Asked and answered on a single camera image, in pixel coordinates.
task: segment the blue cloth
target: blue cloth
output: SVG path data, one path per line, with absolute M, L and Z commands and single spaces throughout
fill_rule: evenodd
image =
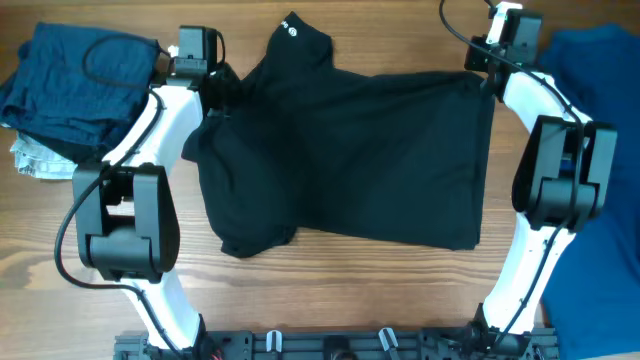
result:
M 103 85 L 82 73 L 82 57 L 109 30 L 40 23 L 18 51 L 20 66 L 0 90 L 0 122 L 69 143 L 107 148 L 127 134 L 147 99 L 140 90 Z M 148 86 L 158 46 L 125 38 L 105 41 L 87 59 L 91 73 Z
M 618 130 L 602 214 L 543 295 L 561 358 L 640 351 L 640 39 L 617 25 L 561 31 L 540 62 L 578 109 Z

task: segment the black t-shirt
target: black t-shirt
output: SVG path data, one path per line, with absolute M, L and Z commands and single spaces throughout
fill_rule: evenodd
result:
M 336 69 L 331 38 L 291 13 L 241 102 L 185 144 L 223 251 L 252 256 L 298 226 L 473 249 L 494 108 L 482 81 Z

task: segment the stack of white cloth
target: stack of white cloth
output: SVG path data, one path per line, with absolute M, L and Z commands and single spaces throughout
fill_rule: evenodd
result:
M 17 133 L 16 142 L 11 147 L 15 156 L 15 168 L 20 174 L 38 179 L 69 180 L 73 176 L 76 164 L 28 135 Z

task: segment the cable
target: cable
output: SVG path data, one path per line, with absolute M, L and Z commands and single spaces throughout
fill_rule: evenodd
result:
M 560 233 L 560 230 L 562 230 L 563 228 L 565 228 L 566 226 L 569 225 L 569 222 L 571 221 L 571 218 L 572 218 L 572 216 L 573 216 L 573 214 L 575 212 L 577 189 L 578 189 L 578 186 L 580 185 L 580 174 L 582 172 L 582 153 L 584 151 L 584 148 L 583 148 L 583 146 L 584 146 L 583 145 L 584 144 L 584 124 L 582 123 L 580 118 L 573 112 L 573 110 L 571 109 L 571 105 L 569 105 L 564 100 L 562 95 L 553 86 L 549 85 L 544 78 L 536 76 L 531 71 L 529 71 L 527 69 L 524 69 L 522 66 L 510 61 L 509 59 L 507 59 L 507 58 L 505 58 L 503 56 L 500 56 L 498 54 L 494 54 L 493 52 L 483 48 L 482 46 L 474 44 L 473 42 L 471 42 L 470 40 L 468 40 L 467 38 L 462 36 L 460 33 L 458 33 L 455 29 L 453 29 L 453 27 L 451 27 L 451 25 L 449 25 L 449 22 L 447 22 L 447 20 L 445 19 L 445 16 L 444 16 L 444 2 L 445 2 L 445 0 L 440 0 L 440 7 L 439 7 L 440 20 L 442 21 L 442 24 L 444 25 L 444 27 L 450 33 L 452 33 L 460 41 L 462 41 L 465 44 L 471 46 L 472 48 L 484 53 L 485 55 L 487 55 L 489 57 L 494 58 L 495 60 L 498 60 L 498 61 L 500 61 L 500 62 L 502 62 L 502 63 L 504 63 L 506 65 L 509 65 L 510 67 L 512 67 L 512 68 L 514 68 L 514 69 L 516 69 L 518 71 L 521 71 L 524 74 L 526 74 L 529 77 L 531 77 L 532 79 L 536 80 L 538 83 L 540 83 L 540 85 L 542 85 L 547 90 L 549 90 L 549 92 L 551 92 L 558 99 L 558 102 L 560 103 L 560 105 L 562 105 L 562 107 L 564 108 L 564 111 L 567 114 L 569 114 L 571 117 L 573 117 L 574 120 L 575 120 L 575 123 L 576 123 L 577 139 L 578 139 L 578 141 L 577 141 L 577 151 L 576 151 L 576 168 L 575 168 L 575 174 L 574 174 L 574 177 L 573 177 L 573 184 L 571 186 L 571 200 L 570 200 L 570 203 L 569 203 L 568 215 L 562 221 L 562 223 L 556 227 L 556 229 L 552 233 L 551 237 L 547 241 L 547 245 L 546 245 L 544 254 L 542 256 L 542 259 L 540 260 L 540 264 L 538 265 L 538 270 L 536 271 L 536 274 L 534 275 L 534 278 L 533 278 L 533 281 L 531 283 L 531 286 L 529 287 L 529 290 L 527 291 L 527 294 L 525 295 L 525 297 L 522 299 L 522 301 L 520 303 L 520 307 L 518 308 L 518 310 L 514 314 L 513 318 L 511 319 L 511 321 L 509 322 L 507 327 L 501 332 L 501 334 L 498 336 L 496 341 L 491 346 L 491 348 L 494 349 L 498 345 L 500 345 L 500 343 L 502 343 L 504 338 L 509 333 L 509 330 L 511 330 L 513 325 L 518 320 L 518 317 L 520 316 L 522 311 L 524 311 L 524 309 L 527 307 L 527 303 L 529 302 L 529 299 L 531 298 L 531 295 L 533 294 L 533 291 L 535 290 L 536 284 L 538 283 L 538 280 L 540 279 L 540 276 L 542 274 L 542 270 L 543 270 L 544 265 L 545 265 L 545 263 L 547 261 L 547 258 L 549 257 L 549 254 L 551 253 L 551 248 L 553 246 L 553 243 L 554 243 L 556 237 Z M 488 3 L 490 6 L 492 6 L 490 1 L 485 0 L 485 2 Z
M 128 88 L 128 89 L 133 89 L 133 90 L 144 91 L 145 93 L 147 93 L 150 96 L 153 96 L 156 99 L 156 101 L 157 101 L 156 112 L 153 115 L 153 118 L 151 119 L 151 122 L 149 123 L 149 125 L 147 125 L 147 127 L 144 129 L 144 131 L 142 132 L 140 137 L 125 152 L 125 154 L 122 156 L 122 158 L 120 160 L 118 160 L 115 164 L 113 164 L 110 167 L 108 167 L 105 171 L 103 171 L 100 174 L 100 176 L 98 176 L 97 179 L 95 179 L 91 184 L 89 184 L 89 186 L 87 186 L 87 188 L 75 199 L 73 205 L 71 206 L 71 208 L 67 212 L 67 215 L 62 220 L 62 223 L 60 224 L 60 228 L 58 229 L 58 234 L 56 236 L 56 243 L 55 243 L 55 248 L 54 248 L 54 260 L 55 260 L 56 268 L 58 269 L 58 272 L 60 273 L 60 276 L 62 276 L 62 278 L 64 278 L 65 280 L 67 280 L 68 282 L 70 282 L 71 284 L 73 284 L 75 286 L 78 286 L 78 287 L 81 287 L 81 288 L 84 288 L 84 289 L 91 289 L 91 290 L 127 290 L 127 291 L 133 292 L 136 295 L 136 297 L 138 298 L 138 300 L 142 303 L 142 306 L 144 307 L 145 311 L 147 312 L 147 315 L 149 316 L 149 319 L 151 319 L 151 322 L 153 323 L 154 328 L 156 329 L 156 331 L 158 332 L 158 334 L 160 335 L 162 340 L 167 344 L 169 349 L 179 359 L 180 358 L 186 359 L 186 357 L 183 354 L 181 354 L 180 351 L 178 350 L 178 348 L 171 342 L 171 339 L 169 339 L 169 337 L 167 336 L 166 331 L 162 328 L 162 325 L 160 324 L 160 321 L 158 320 L 158 317 L 153 312 L 153 309 L 151 307 L 151 304 L 149 303 L 149 300 L 147 300 L 147 298 L 144 295 L 144 291 L 142 291 L 140 289 L 137 289 L 137 288 L 135 288 L 133 286 L 130 286 L 130 285 L 122 285 L 122 284 L 117 284 L 117 285 L 115 285 L 115 284 L 97 285 L 97 284 L 90 284 L 90 283 L 86 283 L 86 282 L 80 281 L 80 280 L 74 278 L 73 276 L 71 276 L 71 274 L 69 274 L 67 272 L 67 270 L 64 268 L 64 264 L 62 263 L 62 242 L 64 240 L 64 234 L 67 231 L 67 228 L 69 227 L 69 224 L 71 223 L 71 219 L 76 214 L 76 212 L 78 212 L 78 209 L 80 208 L 82 203 L 87 199 L 89 194 L 91 194 L 91 192 L 96 187 L 98 187 L 100 184 L 102 184 L 105 180 L 109 179 L 109 177 L 116 170 L 118 170 L 118 168 L 120 168 L 122 166 L 122 164 L 125 163 L 125 161 L 127 161 L 132 155 L 134 155 L 138 151 L 138 147 L 146 139 L 146 137 L 149 135 L 151 130 L 153 130 L 153 127 L 158 122 L 158 119 L 160 118 L 160 115 L 162 114 L 162 110 L 164 109 L 164 104 L 162 102 L 162 98 L 160 98 L 160 96 L 155 91 L 153 91 L 153 90 L 151 90 L 151 89 L 149 89 L 147 87 L 144 87 L 144 86 L 140 86 L 140 85 L 136 85 L 136 84 L 130 84 L 130 83 L 124 83 L 124 82 L 118 82 L 118 81 L 114 81 L 114 80 L 111 80 L 111 79 L 103 78 L 103 77 L 100 77 L 98 75 L 92 74 L 87 69 L 87 59 L 89 58 L 89 54 L 91 53 L 91 51 L 93 51 L 96 47 L 98 47 L 99 45 L 105 43 L 106 41 L 110 41 L 110 40 L 114 40 L 114 39 L 127 39 L 127 40 L 134 40 L 134 41 L 142 42 L 142 43 L 144 43 L 146 45 L 157 47 L 158 50 L 160 52 L 162 52 L 163 54 L 168 54 L 168 52 L 166 52 L 165 50 L 160 48 L 160 46 L 157 43 L 154 45 L 154 44 L 150 43 L 150 41 L 148 39 L 145 39 L 145 38 L 142 38 L 142 37 L 138 37 L 138 36 L 135 36 L 135 35 L 129 35 L 129 34 L 110 35 L 110 36 L 106 36 L 104 38 L 101 38 L 101 39 L 95 41 L 85 51 L 84 56 L 82 57 L 82 73 L 84 74 L 84 76 L 86 76 L 90 80 L 95 81 L 97 83 L 101 83 L 101 84 L 104 84 L 104 85 L 110 85 L 110 86 L 116 86 L 116 87 L 122 87 L 122 88 Z

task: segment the wooden table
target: wooden table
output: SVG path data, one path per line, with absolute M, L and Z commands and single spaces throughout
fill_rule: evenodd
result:
M 0 79 L 16 68 L 18 46 L 38 21 L 100 26 L 178 43 L 181 24 L 222 31 L 227 59 L 243 77 L 261 59 L 267 41 L 289 11 L 330 34 L 339 68 L 373 75 L 461 70 L 466 46 L 440 24 L 436 0 L 261 3 L 256 0 L 3 0 L 0 1 Z M 582 1 L 545 12 L 544 39 L 560 27 L 617 21 L 638 33 L 638 5 Z M 466 36 L 488 30 L 480 0 L 449 0 L 446 14 Z M 462 325 L 473 316 L 502 268 L 514 227 L 511 181 L 527 141 L 514 114 L 498 105 L 486 181 L 482 240 L 474 251 L 349 238 L 301 230 L 293 243 L 247 260 L 220 253 L 211 231 L 197 169 L 179 161 L 170 178 L 182 230 L 177 270 L 209 329 L 290 330 L 418 328 Z M 0 359 L 110 359 L 113 337 L 142 330 L 118 291 L 87 291 L 55 270 L 53 239 L 71 205 L 69 182 L 18 175 L 0 132 Z M 73 275 L 97 280 L 75 249 L 75 224 L 64 261 Z

